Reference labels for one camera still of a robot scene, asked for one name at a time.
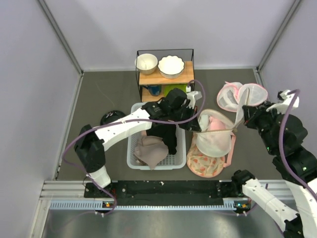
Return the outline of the pink bra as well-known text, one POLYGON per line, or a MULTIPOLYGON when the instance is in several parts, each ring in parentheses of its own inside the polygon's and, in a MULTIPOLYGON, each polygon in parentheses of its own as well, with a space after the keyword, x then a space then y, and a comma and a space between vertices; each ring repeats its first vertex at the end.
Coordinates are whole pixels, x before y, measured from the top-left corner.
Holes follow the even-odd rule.
POLYGON ((207 131, 219 131, 219 130, 227 130, 226 124, 223 123, 220 119, 210 116, 207 131))

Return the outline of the white mesh laundry bag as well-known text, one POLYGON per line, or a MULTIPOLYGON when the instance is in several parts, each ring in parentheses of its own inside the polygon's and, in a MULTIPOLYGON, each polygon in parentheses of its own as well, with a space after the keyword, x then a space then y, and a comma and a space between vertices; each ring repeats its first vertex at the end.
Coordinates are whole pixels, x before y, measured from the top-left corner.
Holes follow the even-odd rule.
POLYGON ((242 99, 238 104, 237 112, 235 114, 235 121, 230 120, 224 114, 212 109, 203 110, 200 115, 209 115, 214 118, 220 119, 226 124, 227 130, 219 131, 205 131, 197 133, 196 145, 197 148, 205 155, 210 157, 222 157, 229 153, 232 147, 233 131, 243 120, 242 106, 248 103, 249 92, 244 92, 242 99))

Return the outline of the white bra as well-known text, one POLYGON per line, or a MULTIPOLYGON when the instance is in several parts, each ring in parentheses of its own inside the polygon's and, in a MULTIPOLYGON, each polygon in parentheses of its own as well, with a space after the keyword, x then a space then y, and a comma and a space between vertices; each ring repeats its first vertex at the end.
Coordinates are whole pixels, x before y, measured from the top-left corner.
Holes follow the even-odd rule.
POLYGON ((209 115, 200 115, 198 119, 199 126, 201 128, 201 132, 207 131, 210 124, 210 116, 209 115))

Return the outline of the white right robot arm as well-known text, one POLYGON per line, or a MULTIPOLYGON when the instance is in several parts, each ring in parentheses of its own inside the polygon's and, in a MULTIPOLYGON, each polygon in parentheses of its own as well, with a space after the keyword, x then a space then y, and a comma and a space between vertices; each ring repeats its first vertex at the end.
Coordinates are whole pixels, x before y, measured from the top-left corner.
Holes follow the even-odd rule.
POLYGON ((248 170, 232 176, 231 190, 247 196, 278 225, 285 238, 317 236, 317 159, 302 146, 308 135, 301 120, 294 115, 269 110, 270 102, 243 106, 244 125, 258 131, 272 163, 292 192, 297 209, 293 210, 263 187, 248 170))

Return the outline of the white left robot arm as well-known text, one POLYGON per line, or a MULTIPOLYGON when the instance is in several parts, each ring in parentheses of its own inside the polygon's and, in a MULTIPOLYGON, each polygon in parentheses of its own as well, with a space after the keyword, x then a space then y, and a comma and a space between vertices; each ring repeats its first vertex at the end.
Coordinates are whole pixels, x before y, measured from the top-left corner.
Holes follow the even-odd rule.
POLYGON ((175 155, 179 146, 176 128, 200 130, 195 104, 201 97, 199 91, 185 93, 174 88, 166 97, 147 102, 131 114, 111 123, 96 127, 84 126, 74 144, 74 150, 88 177, 96 183, 95 191, 103 197, 111 194, 112 184, 105 167, 105 151, 125 138, 146 131, 149 137, 161 139, 159 146, 164 149, 163 158, 175 155))

